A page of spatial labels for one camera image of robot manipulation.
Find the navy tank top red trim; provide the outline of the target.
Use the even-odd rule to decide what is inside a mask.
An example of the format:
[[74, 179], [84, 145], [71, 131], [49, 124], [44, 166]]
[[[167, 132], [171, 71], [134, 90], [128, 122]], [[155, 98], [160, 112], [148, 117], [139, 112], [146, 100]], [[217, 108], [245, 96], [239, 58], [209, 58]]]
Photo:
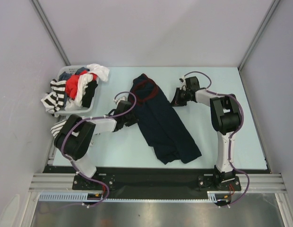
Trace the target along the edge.
[[137, 99], [133, 108], [139, 129], [157, 159], [165, 165], [180, 160], [187, 164], [201, 151], [161, 88], [146, 74], [133, 80], [130, 89]]

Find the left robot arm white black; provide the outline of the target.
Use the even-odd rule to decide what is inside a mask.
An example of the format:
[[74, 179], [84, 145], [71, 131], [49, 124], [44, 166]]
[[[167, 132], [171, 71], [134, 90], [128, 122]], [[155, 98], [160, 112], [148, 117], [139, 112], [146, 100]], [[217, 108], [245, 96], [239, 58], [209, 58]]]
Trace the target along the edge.
[[136, 124], [138, 119], [132, 111], [134, 106], [129, 101], [121, 100], [117, 108], [104, 117], [90, 117], [84, 121], [82, 117], [72, 114], [55, 126], [54, 146], [70, 161], [76, 172], [84, 176], [83, 183], [89, 189], [96, 188], [100, 183], [97, 169], [87, 154], [93, 136]]

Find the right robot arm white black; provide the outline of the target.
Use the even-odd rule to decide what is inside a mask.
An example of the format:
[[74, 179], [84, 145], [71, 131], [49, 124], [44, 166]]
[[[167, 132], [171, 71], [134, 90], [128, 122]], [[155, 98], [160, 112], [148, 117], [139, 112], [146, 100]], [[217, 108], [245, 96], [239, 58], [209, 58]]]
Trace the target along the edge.
[[219, 94], [201, 87], [197, 77], [180, 78], [181, 87], [176, 88], [172, 106], [186, 106], [188, 101], [210, 108], [211, 123], [217, 132], [218, 156], [210, 186], [224, 190], [235, 180], [233, 166], [235, 134], [244, 121], [242, 107], [234, 95]]

